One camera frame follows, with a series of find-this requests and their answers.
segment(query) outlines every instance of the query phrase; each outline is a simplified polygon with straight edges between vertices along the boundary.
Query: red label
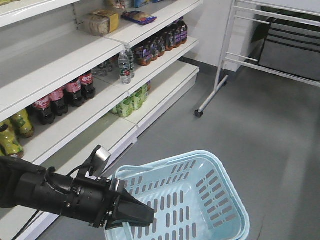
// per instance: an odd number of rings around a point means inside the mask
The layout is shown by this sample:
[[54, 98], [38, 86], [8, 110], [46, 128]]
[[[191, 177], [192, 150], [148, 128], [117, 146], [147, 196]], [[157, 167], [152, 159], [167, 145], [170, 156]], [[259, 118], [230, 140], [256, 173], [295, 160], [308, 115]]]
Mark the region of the red label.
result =
[[39, 99], [38, 101], [34, 102], [34, 103], [32, 104], [32, 106], [33, 106], [35, 109], [39, 109], [39, 110], [47, 109], [47, 108], [50, 106], [49, 96], [47, 95], [47, 96]]
[[50, 93], [49, 98], [51, 101], [58, 101], [64, 97], [64, 91], [62, 87], [59, 87], [57, 90]]
[[85, 85], [85, 86], [89, 85], [89, 84], [92, 84], [93, 81], [94, 81], [94, 79], [92, 77], [92, 73], [89, 73], [87, 75], [84, 74], [84, 75], [80, 76], [79, 80], [81, 82], [81, 85]]
[[69, 82], [65, 85], [65, 90], [68, 93], [76, 93], [81, 90], [81, 82], [78, 79], [76, 82]]

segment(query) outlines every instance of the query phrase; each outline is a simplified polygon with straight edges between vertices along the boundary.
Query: black robotic arm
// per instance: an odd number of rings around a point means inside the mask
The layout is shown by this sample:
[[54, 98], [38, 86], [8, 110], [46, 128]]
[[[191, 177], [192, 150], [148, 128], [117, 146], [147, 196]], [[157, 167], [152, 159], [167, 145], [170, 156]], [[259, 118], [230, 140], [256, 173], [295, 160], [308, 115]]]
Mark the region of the black robotic arm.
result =
[[95, 158], [100, 146], [85, 163], [77, 167], [76, 178], [71, 174], [55, 173], [22, 159], [0, 156], [0, 208], [17, 205], [65, 216], [106, 229], [131, 226], [147, 227], [154, 221], [154, 210], [125, 190], [120, 179], [86, 177], [97, 170]]

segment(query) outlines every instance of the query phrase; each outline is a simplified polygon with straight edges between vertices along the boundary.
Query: white shelf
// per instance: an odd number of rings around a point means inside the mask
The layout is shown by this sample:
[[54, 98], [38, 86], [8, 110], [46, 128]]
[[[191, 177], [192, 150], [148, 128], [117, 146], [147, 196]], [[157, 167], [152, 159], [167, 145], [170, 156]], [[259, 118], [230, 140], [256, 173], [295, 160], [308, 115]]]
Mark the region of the white shelf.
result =
[[58, 173], [66, 175], [76, 166], [83, 164], [97, 145], [111, 153], [123, 139], [136, 142], [136, 132], [137, 126], [134, 123], [108, 113], [50, 157], [43, 166], [55, 166]]
[[178, 48], [174, 48], [172, 51], [166, 51], [162, 57], [159, 57], [156, 61], [153, 61], [148, 66], [140, 66], [135, 64], [135, 77], [131, 80], [130, 84], [122, 84], [119, 79], [119, 69], [116, 68], [112, 74], [106, 77], [97, 77], [109, 84], [112, 84], [123, 91], [128, 91], [129, 94], [133, 94], [137, 89], [153, 79], [156, 75], [161, 73], [176, 60], [181, 58], [184, 54], [194, 48], [199, 41], [193, 37], [189, 37], [187, 42]]
[[134, 111], [126, 118], [138, 126], [138, 135], [144, 132], [195, 84], [198, 72], [199, 67], [176, 61], [152, 79], [147, 101], [139, 110]]
[[116, 55], [123, 45], [74, 31], [0, 60], [0, 121]]
[[23, 159], [40, 165], [68, 144], [85, 129], [99, 120], [114, 106], [129, 96], [127, 92], [98, 79], [94, 80], [96, 96], [80, 107], [69, 106], [63, 116], [57, 116], [51, 125], [40, 125], [35, 119], [34, 136], [21, 139]]
[[0, 28], [80, 0], [21, 0], [0, 6]]
[[151, 14], [157, 17], [157, 19], [154, 22], [143, 26], [121, 19], [119, 28], [110, 34], [107, 34], [105, 37], [124, 44], [129, 44], [132, 48], [201, 4], [203, 4], [203, 0], [166, 0], [157, 3], [149, 3], [140, 8], [131, 8], [128, 12], [138, 10]]

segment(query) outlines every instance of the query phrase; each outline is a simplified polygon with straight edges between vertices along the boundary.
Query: yellow bottle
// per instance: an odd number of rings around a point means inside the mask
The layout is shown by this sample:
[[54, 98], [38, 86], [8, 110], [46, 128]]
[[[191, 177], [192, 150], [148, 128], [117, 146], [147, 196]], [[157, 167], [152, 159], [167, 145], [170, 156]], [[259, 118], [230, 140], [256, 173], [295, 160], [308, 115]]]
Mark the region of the yellow bottle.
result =
[[17, 130], [17, 133], [22, 138], [27, 139], [34, 135], [35, 129], [29, 120], [29, 116], [26, 109], [22, 109], [21, 111], [11, 116], [11, 120]]
[[0, 122], [0, 145], [3, 147], [7, 156], [22, 159], [24, 156], [23, 147], [16, 139], [15, 133], [9, 129], [9, 126]]

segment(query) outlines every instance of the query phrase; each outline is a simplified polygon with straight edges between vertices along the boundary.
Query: light blue plastic basket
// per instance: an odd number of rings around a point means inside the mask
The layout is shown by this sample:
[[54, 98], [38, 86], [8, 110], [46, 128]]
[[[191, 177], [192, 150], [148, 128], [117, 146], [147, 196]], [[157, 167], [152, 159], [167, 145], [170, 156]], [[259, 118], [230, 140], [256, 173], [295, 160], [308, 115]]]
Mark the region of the light blue plastic basket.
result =
[[122, 166], [113, 177], [155, 210], [149, 227], [106, 231], [108, 240], [245, 240], [250, 221], [224, 166], [192, 151], [143, 166]]

